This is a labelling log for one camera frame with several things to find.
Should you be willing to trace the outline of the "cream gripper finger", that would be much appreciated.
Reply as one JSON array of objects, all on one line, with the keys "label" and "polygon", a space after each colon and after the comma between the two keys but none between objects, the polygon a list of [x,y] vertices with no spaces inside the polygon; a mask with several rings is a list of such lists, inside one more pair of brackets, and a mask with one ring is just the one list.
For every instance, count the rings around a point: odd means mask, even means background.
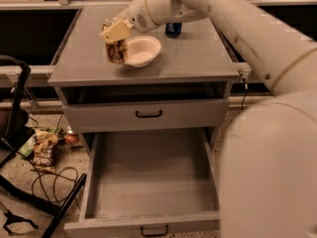
[{"label": "cream gripper finger", "polygon": [[128,39],[134,25],[128,20],[106,21],[102,26],[100,37],[106,43],[113,43]]}]

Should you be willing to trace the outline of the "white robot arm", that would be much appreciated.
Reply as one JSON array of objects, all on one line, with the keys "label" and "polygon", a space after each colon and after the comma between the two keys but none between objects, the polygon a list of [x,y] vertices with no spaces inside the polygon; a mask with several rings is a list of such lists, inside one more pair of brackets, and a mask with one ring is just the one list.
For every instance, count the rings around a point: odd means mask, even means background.
[{"label": "white robot arm", "polygon": [[209,18],[270,91],[223,141],[222,238],[316,238],[317,51],[248,0],[133,0],[101,32],[111,43],[167,22]]}]

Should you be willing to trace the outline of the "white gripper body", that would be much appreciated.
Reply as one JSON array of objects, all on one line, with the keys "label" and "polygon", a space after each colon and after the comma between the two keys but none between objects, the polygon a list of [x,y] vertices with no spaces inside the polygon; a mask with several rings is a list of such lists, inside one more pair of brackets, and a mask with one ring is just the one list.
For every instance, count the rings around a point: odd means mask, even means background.
[{"label": "white gripper body", "polygon": [[148,0],[133,0],[125,10],[114,17],[114,20],[123,21],[130,29],[141,33],[159,27],[150,14]]}]

